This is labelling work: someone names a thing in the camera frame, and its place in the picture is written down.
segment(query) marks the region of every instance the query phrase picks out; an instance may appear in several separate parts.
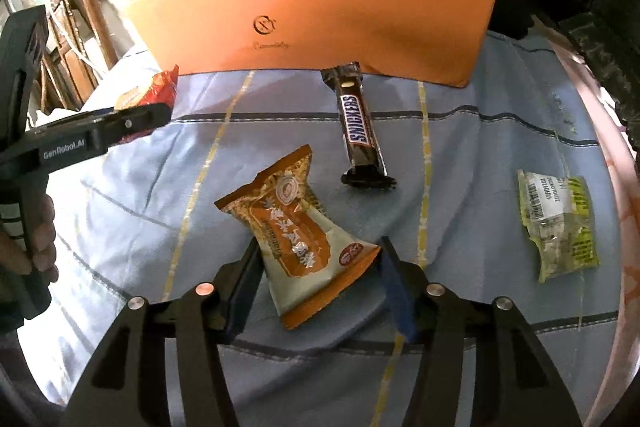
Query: snickers wrapper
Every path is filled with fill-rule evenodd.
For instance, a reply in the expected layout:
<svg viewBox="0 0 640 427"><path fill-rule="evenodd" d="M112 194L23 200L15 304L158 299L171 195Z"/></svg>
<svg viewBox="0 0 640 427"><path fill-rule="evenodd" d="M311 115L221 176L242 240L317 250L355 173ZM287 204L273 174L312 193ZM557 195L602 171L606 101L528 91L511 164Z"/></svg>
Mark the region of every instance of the snickers wrapper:
<svg viewBox="0 0 640 427"><path fill-rule="evenodd" d="M357 62L322 70L322 80L335 91L344 144L351 168L342 183L357 188L391 188L396 180L386 175L385 162L362 96L362 74Z"/></svg>

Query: orange box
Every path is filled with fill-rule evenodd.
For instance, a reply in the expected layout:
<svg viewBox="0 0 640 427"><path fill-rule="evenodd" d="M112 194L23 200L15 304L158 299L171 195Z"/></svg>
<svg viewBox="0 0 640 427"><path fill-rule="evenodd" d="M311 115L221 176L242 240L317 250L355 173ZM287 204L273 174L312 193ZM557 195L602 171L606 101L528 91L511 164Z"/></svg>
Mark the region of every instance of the orange box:
<svg viewBox="0 0 640 427"><path fill-rule="evenodd" d="M321 70L463 87L494 0L133 0L127 9L161 69Z"/></svg>

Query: snickers logo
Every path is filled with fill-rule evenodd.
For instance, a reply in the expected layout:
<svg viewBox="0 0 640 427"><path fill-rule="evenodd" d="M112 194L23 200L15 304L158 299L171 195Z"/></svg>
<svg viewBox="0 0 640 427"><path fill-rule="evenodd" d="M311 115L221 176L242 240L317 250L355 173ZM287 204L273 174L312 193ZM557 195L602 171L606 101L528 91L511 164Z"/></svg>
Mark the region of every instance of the snickers logo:
<svg viewBox="0 0 640 427"><path fill-rule="evenodd" d="M344 122L347 126L347 140L356 145L372 147L358 97L344 94L340 97L340 103L342 103Z"/></svg>

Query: wooden chair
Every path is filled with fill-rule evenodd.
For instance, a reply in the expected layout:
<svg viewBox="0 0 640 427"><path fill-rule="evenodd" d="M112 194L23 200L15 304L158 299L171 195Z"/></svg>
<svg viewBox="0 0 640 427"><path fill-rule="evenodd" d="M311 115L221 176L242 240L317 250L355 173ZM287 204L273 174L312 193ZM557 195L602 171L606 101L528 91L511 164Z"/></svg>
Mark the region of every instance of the wooden chair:
<svg viewBox="0 0 640 427"><path fill-rule="evenodd" d="M80 0L79 3L74 0L50 0L49 31L56 43L56 50L42 61L39 87L43 111L56 105L78 110L98 86L81 39L79 23L86 23L91 29L108 70L118 61L98 0Z"/></svg>

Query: orange snack package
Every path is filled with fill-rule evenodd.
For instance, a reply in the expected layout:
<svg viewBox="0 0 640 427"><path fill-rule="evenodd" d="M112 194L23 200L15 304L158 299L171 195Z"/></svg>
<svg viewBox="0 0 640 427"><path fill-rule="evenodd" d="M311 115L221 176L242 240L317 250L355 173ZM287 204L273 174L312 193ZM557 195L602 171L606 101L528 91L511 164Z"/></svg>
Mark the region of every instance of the orange snack package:
<svg viewBox="0 0 640 427"><path fill-rule="evenodd" d="M332 223L315 203L306 178L308 145L216 201L249 225L260 244L271 297L291 330L318 313L370 266L380 247Z"/></svg>

